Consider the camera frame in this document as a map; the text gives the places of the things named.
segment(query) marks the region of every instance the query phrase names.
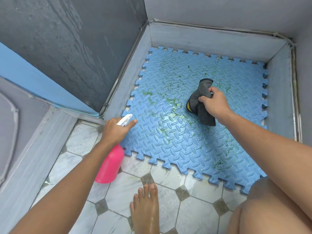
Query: bare foot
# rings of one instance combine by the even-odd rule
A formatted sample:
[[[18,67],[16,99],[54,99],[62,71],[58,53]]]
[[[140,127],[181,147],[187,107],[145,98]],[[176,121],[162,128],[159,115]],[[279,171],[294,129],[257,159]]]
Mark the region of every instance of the bare foot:
[[[159,234],[159,204],[156,184],[144,184],[130,203],[135,234]]]

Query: mat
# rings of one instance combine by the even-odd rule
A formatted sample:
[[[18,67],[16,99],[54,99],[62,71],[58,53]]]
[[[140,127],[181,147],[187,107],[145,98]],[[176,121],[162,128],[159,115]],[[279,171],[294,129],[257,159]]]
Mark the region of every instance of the mat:
[[[138,119],[120,143],[125,154],[138,152],[151,157],[149,162],[164,161],[163,167],[170,169],[176,164],[181,173],[195,171],[194,177],[203,179],[210,175],[209,182],[236,189],[248,194],[251,185],[265,173],[242,149],[227,128],[216,122],[215,127],[200,124],[196,115],[185,108],[190,95],[203,78],[214,80],[227,97],[232,110],[256,123],[267,117],[268,106],[267,70],[262,62],[203,53],[187,53],[172,48],[151,48],[146,56],[143,70],[136,81],[136,89],[127,102],[129,111]]]

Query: toe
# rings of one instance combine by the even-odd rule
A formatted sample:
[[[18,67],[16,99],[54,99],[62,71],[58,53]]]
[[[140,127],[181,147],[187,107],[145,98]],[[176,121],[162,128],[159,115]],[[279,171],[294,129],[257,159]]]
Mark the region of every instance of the toe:
[[[134,195],[133,202],[135,203],[135,205],[138,203],[138,194]]]
[[[149,197],[149,185],[148,184],[144,184],[144,198],[148,198]]]
[[[142,189],[142,187],[140,187],[138,189],[138,198],[139,198],[140,201],[143,199],[143,189]]]
[[[135,211],[135,204],[133,202],[130,203],[130,211],[131,211],[131,215]]]
[[[152,200],[158,199],[158,188],[155,183],[150,184],[150,194]]]

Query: white marble tile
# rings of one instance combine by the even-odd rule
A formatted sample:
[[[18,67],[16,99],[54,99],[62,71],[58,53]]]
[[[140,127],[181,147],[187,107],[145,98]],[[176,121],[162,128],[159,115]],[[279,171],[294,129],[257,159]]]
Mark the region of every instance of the white marble tile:
[[[145,156],[144,160],[137,159],[135,156],[137,153],[133,152],[132,156],[124,156],[121,164],[123,172],[131,175],[142,177],[151,171],[152,164],[149,163],[150,157]]]
[[[160,231],[166,233],[175,226],[180,201],[174,190],[158,185]]]
[[[96,123],[84,121],[84,120],[81,120],[81,123],[84,123],[86,125],[93,126],[93,127],[98,127],[100,125],[100,124],[96,124]]]
[[[95,204],[86,201],[76,223],[69,234],[91,234],[96,223],[97,213]]]
[[[133,196],[138,193],[138,188],[142,187],[140,178],[127,173],[119,173],[108,189],[106,202],[109,209],[129,217],[130,202]]]
[[[227,226],[229,224],[232,213],[233,212],[229,211],[220,217],[218,234],[227,234]]]
[[[42,197],[44,197],[52,188],[54,187],[54,185],[47,185],[46,187],[42,188],[39,193],[37,194],[37,197],[35,199],[35,201],[32,204],[32,207],[38,203],[39,200],[42,199]]]
[[[103,133],[99,134],[99,136],[96,138],[96,141],[94,143],[94,146],[101,140]]]
[[[185,187],[191,196],[213,203],[222,197],[223,181],[220,184],[212,184],[208,182],[209,176],[203,174],[204,179],[200,180],[193,177],[195,172],[190,172],[185,178]]]
[[[109,186],[109,184],[100,184],[94,182],[87,200],[96,203],[97,201],[104,199]]]
[[[84,123],[76,125],[66,142],[67,151],[81,156],[86,155],[93,148],[97,137],[95,127]]]
[[[171,164],[171,169],[162,167],[164,162],[157,161],[157,165],[153,165],[151,175],[155,183],[171,189],[177,189],[184,184],[185,175],[182,174],[176,165]]]
[[[107,211],[96,220],[92,234],[131,234],[131,229],[125,217]]]
[[[218,222],[212,204],[189,197],[181,202],[176,229],[179,234],[217,234]]]
[[[80,161],[82,157],[70,152],[62,153],[55,161],[50,173],[50,183],[56,185],[63,179]]]
[[[240,192],[241,186],[235,185],[236,190],[224,187],[222,198],[231,211],[234,211],[238,205],[247,199],[247,195]]]

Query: spray trigger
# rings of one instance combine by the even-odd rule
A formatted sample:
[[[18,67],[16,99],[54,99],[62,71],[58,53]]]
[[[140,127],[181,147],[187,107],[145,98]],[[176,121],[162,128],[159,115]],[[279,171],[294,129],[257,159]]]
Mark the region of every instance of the spray trigger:
[[[128,122],[130,121],[131,117],[132,117],[132,114],[125,115],[118,123],[116,123],[116,125],[126,126]]]

